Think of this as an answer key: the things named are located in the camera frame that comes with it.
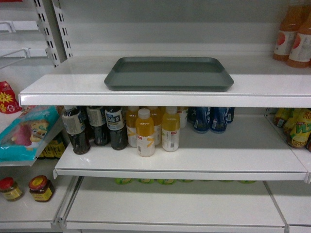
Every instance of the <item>blue package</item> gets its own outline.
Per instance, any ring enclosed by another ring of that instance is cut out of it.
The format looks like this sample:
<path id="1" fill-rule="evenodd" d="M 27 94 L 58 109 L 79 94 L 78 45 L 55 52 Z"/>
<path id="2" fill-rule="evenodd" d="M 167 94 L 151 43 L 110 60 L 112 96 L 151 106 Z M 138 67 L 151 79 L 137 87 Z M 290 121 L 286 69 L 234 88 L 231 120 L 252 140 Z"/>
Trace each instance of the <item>blue package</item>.
<path id="1" fill-rule="evenodd" d="M 58 119 L 54 106 L 24 111 L 0 133 L 0 162 L 34 160 L 37 148 Z"/>

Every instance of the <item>dark tea bottle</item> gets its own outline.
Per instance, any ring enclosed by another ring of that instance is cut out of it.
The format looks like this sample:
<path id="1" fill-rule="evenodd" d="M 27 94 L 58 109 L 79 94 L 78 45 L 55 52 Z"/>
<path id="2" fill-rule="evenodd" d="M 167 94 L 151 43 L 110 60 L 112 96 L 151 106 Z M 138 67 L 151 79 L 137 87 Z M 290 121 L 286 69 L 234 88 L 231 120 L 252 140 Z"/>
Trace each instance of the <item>dark tea bottle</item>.
<path id="1" fill-rule="evenodd" d="M 62 119 L 72 144 L 73 152 L 76 154 L 87 153 L 90 149 L 90 143 L 81 111 L 74 106 L 65 106 Z"/>

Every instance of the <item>red jar lid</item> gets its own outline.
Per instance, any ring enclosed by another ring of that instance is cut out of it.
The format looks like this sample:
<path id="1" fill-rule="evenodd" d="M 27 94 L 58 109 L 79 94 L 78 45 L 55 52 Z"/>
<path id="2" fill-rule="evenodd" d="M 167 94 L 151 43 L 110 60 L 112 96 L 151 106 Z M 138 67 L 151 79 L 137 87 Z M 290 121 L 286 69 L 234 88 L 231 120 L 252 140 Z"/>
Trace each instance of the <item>red jar lid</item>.
<path id="1" fill-rule="evenodd" d="M 5 190 L 14 184 L 14 180 L 12 177 L 5 177 L 4 179 L 0 180 L 0 189 Z"/>
<path id="2" fill-rule="evenodd" d="M 40 190 L 46 186 L 48 178 L 46 176 L 36 176 L 29 182 L 29 188 L 33 191 Z"/>

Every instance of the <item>white metal shelf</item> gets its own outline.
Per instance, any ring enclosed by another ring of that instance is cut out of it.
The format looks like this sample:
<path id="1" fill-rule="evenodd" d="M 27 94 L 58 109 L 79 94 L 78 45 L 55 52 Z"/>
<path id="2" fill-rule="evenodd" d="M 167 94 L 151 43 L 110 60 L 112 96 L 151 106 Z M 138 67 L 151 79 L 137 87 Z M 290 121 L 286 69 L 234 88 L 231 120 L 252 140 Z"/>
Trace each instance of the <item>white metal shelf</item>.
<path id="1" fill-rule="evenodd" d="M 307 171 L 262 116 L 237 115 L 224 134 L 181 130 L 180 148 L 140 157 L 136 148 L 92 145 L 77 155 L 69 145 L 55 166 L 57 175 L 198 180 L 304 180 Z"/>
<path id="2" fill-rule="evenodd" d="M 72 57 L 21 91 L 19 101 L 21 105 L 311 106 L 311 70 L 288 67 L 270 56 L 215 56 L 234 80 L 226 92 L 111 91 L 104 79 L 119 58 Z"/>

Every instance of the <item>shelf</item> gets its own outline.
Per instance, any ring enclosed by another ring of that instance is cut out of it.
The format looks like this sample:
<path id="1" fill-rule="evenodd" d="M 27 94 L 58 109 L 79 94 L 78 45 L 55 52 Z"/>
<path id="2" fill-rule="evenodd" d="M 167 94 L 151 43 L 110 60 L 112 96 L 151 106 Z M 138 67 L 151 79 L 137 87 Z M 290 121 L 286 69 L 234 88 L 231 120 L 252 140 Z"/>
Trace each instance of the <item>shelf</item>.
<path id="1" fill-rule="evenodd" d="M 119 185 L 84 177 L 67 230 L 284 233 L 263 182 L 193 181 Z"/>
<path id="2" fill-rule="evenodd" d="M 290 233 L 311 232 L 311 187 L 303 182 L 267 182 Z"/>
<path id="3" fill-rule="evenodd" d="M 197 180 L 304 180 L 306 169 L 262 116 L 236 115 L 224 134 L 181 129 L 180 148 L 140 157 L 136 148 L 113 150 L 94 144 L 77 155 L 71 144 L 57 175 Z"/>
<path id="4" fill-rule="evenodd" d="M 60 231 L 57 225 L 58 212 L 69 190 L 75 185 L 75 177 L 63 176 L 53 180 L 53 168 L 57 160 L 40 160 L 32 167 L 2 167 L 0 179 L 11 176 L 23 190 L 24 196 L 9 202 L 0 196 L 0 231 Z M 37 175 L 45 175 L 55 187 L 49 202 L 37 202 L 29 193 L 28 182 Z"/>
<path id="5" fill-rule="evenodd" d="M 271 56 L 214 56 L 234 80 L 226 92 L 111 91 L 104 79 L 120 56 L 72 57 L 21 91 L 21 105 L 310 107 L 311 69 Z"/>

